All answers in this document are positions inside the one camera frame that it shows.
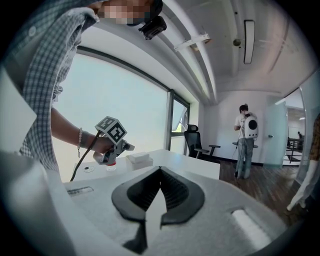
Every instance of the glass door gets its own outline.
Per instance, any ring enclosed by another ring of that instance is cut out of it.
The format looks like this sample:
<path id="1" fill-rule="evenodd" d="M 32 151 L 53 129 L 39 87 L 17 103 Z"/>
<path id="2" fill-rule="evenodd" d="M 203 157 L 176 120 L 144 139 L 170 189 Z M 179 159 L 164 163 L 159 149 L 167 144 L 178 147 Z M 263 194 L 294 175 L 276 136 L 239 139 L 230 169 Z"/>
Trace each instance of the glass door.
<path id="1" fill-rule="evenodd" d="M 265 110 L 263 167 L 282 168 L 288 140 L 288 114 L 286 102 L 281 97 L 269 96 Z"/>

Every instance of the jeans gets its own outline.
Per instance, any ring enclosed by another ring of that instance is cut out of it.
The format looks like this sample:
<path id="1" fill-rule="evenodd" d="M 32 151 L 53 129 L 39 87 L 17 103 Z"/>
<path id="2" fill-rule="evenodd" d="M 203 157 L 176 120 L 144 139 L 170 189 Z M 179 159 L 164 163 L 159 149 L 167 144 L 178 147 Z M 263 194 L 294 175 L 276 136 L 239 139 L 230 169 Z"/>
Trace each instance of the jeans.
<path id="1" fill-rule="evenodd" d="M 238 140 L 238 162 L 236 163 L 235 171 L 238 172 L 237 178 L 241 178 L 244 158 L 245 158 L 245 170 L 243 178 L 247 179 L 250 175 L 252 154 L 254 151 L 254 139 L 253 138 L 240 138 Z"/>

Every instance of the white desk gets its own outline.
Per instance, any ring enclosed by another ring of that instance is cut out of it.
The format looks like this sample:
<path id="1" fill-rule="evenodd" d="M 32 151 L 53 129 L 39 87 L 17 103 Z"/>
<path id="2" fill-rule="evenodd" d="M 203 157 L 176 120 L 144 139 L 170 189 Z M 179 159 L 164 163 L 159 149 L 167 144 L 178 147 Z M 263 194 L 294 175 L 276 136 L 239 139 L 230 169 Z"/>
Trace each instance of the white desk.
<path id="1" fill-rule="evenodd" d="M 219 179 L 220 164 L 218 163 L 192 158 L 164 149 L 151 151 L 149 154 L 153 159 L 153 166 L 165 166 L 176 171 L 192 172 L 211 179 Z M 74 181 L 104 178 L 126 172 L 128 172 L 128 169 L 125 157 L 116 159 L 115 171 L 107 171 L 105 165 L 99 165 L 95 161 L 84 162 L 79 166 Z"/>

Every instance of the white t-shirt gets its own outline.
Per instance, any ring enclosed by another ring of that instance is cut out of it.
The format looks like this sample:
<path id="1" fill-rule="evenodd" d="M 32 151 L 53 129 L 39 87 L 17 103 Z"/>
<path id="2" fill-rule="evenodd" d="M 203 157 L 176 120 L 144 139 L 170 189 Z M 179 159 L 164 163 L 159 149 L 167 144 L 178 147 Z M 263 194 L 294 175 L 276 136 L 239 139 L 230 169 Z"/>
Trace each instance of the white t-shirt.
<path id="1" fill-rule="evenodd" d="M 254 117 L 256 120 L 258 120 L 257 116 L 254 113 L 249 112 L 249 114 L 250 114 L 250 116 Z M 240 114 L 235 118 L 234 126 L 240 126 L 240 133 L 238 136 L 238 140 L 245 137 L 244 131 L 242 129 L 244 126 L 245 120 L 246 120 L 246 117 L 244 114 Z"/>

